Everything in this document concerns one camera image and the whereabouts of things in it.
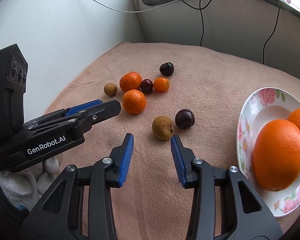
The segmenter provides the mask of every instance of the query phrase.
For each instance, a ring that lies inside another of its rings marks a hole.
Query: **white glove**
[[[59,154],[17,173],[0,172],[0,186],[9,202],[30,212],[60,174],[62,159]]]

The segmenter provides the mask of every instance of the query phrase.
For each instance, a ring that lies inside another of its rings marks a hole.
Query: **plate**
[[[250,181],[275,217],[285,216],[300,205],[300,175],[287,189],[269,192],[257,183],[252,166],[252,152],[263,126],[275,119],[287,119],[300,108],[300,101],[278,88],[266,87],[253,92],[245,101],[237,128],[237,158],[240,171]]]

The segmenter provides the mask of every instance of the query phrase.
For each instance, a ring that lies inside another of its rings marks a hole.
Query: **pink towel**
[[[93,165],[121,145],[126,133],[134,135],[127,181],[121,189],[112,189],[119,240],[184,240],[186,236],[193,190],[183,189],[178,182],[170,141],[160,141],[152,134],[154,118],[166,115],[174,121],[180,109],[190,109],[195,115],[194,126],[189,130],[176,128],[175,133],[197,157],[212,166],[227,168],[238,165],[237,123],[243,103],[252,92],[278,87],[300,100],[300,80],[250,60],[196,46],[121,43],[71,82],[47,113],[95,99],[121,102],[119,80],[124,74],[136,71],[143,79],[153,81],[161,76],[160,65],[169,61],[175,72],[168,77],[171,84],[166,93],[153,91],[146,95],[146,108],[139,115],[122,109],[119,116],[93,126],[85,135],[85,143],[63,155],[61,169],[69,164]],[[104,85],[111,82],[118,86],[112,98],[103,92]],[[217,196],[216,235],[221,232],[219,201]],[[300,206],[279,218],[282,229],[286,231],[299,214]],[[84,217],[86,232],[87,206]]]

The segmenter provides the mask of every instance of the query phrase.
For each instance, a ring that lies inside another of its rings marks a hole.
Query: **white wall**
[[[97,1],[134,11],[132,0]],[[42,115],[75,77],[121,41],[144,41],[135,14],[91,0],[0,2],[0,49],[17,43],[29,64],[26,121]]]
[[[185,1],[199,6],[199,0]],[[202,0],[202,6],[208,1]],[[151,8],[137,2],[140,10]],[[278,7],[263,0],[212,0],[202,12],[202,46],[262,63],[263,45],[273,31]],[[144,12],[140,21],[147,42],[200,44],[200,12],[181,1]],[[300,19],[286,10],[280,11],[277,29],[266,45],[265,65],[300,79]]]

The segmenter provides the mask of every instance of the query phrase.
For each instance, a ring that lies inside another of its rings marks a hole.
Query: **camera lens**
[[[24,73],[24,74],[23,74],[23,84],[25,84],[25,83],[26,83],[26,80],[27,80],[27,74],[26,74],[26,73]]]
[[[14,61],[11,68],[11,77],[14,79],[16,74],[17,74],[17,63]]]
[[[19,83],[21,83],[22,77],[23,77],[22,68],[19,68],[19,73],[18,73],[18,82]]]

